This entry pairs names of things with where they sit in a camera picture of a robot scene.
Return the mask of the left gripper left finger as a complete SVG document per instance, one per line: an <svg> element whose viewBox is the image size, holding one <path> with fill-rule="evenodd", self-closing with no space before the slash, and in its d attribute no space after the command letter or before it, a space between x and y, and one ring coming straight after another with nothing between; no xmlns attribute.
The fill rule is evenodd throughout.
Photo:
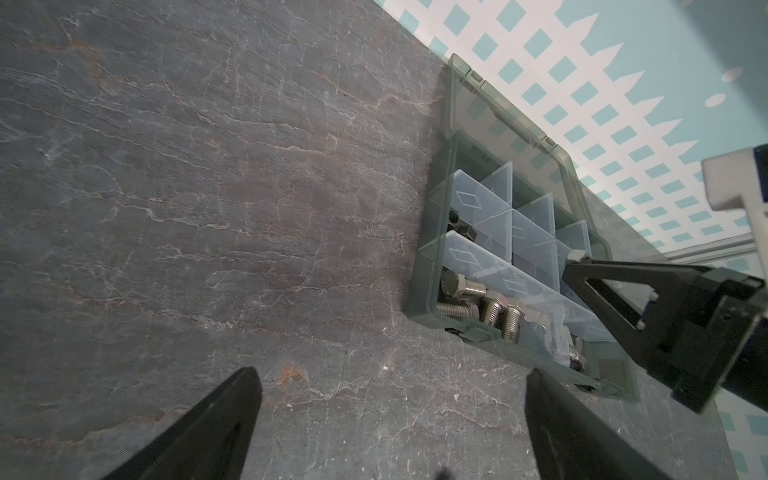
<svg viewBox="0 0 768 480"><path fill-rule="evenodd" d="M236 370L107 479L238 479L262 385L253 367Z"/></svg>

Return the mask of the silver hex bolt angled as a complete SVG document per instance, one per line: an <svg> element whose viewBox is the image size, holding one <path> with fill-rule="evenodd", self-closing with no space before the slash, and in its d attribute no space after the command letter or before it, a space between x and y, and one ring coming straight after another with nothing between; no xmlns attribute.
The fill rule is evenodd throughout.
<svg viewBox="0 0 768 480"><path fill-rule="evenodd" d="M487 326L494 327L508 306L509 301L504 295L493 290L487 290L482 299L480 321Z"/></svg>

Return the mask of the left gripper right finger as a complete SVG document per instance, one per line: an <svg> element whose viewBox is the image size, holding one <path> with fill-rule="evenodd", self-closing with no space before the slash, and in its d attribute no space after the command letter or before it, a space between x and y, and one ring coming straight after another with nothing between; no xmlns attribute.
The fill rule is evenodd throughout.
<svg viewBox="0 0 768 480"><path fill-rule="evenodd" d="M534 369L526 377L525 418L543 479L666 479L565 387Z"/></svg>

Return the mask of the black nut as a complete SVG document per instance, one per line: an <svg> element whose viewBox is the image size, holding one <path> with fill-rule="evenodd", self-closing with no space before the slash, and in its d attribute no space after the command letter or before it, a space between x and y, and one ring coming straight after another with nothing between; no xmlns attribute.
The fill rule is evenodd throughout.
<svg viewBox="0 0 768 480"><path fill-rule="evenodd" d="M450 208L448 212L447 231L455 231L471 242L475 242L478 235L476 229L463 220L453 208Z"/></svg>

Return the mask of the silver hex bolt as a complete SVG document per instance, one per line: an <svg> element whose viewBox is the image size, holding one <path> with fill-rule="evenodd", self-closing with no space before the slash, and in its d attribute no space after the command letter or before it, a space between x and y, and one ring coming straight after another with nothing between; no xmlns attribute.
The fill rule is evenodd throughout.
<svg viewBox="0 0 768 480"><path fill-rule="evenodd" d="M508 342L518 344L524 319L524 308L517 303L510 303L503 315L502 337Z"/></svg>
<svg viewBox="0 0 768 480"><path fill-rule="evenodd" d="M452 270L442 272L440 290L444 297L451 299L482 298L487 293L484 284Z"/></svg>
<svg viewBox="0 0 768 480"><path fill-rule="evenodd" d="M463 302L461 304L437 302L436 308L442 315L451 318L480 319L479 307L474 303Z"/></svg>

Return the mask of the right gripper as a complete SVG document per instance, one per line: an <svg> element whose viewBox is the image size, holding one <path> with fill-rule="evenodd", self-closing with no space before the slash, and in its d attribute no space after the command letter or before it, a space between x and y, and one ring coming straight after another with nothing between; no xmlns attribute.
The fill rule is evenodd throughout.
<svg viewBox="0 0 768 480"><path fill-rule="evenodd" d="M767 260L767 148L703 163L715 211L743 209L760 261ZM700 411L724 387L767 406L767 283L725 268L569 260L563 280L632 360ZM635 305L614 282L646 286Z"/></svg>

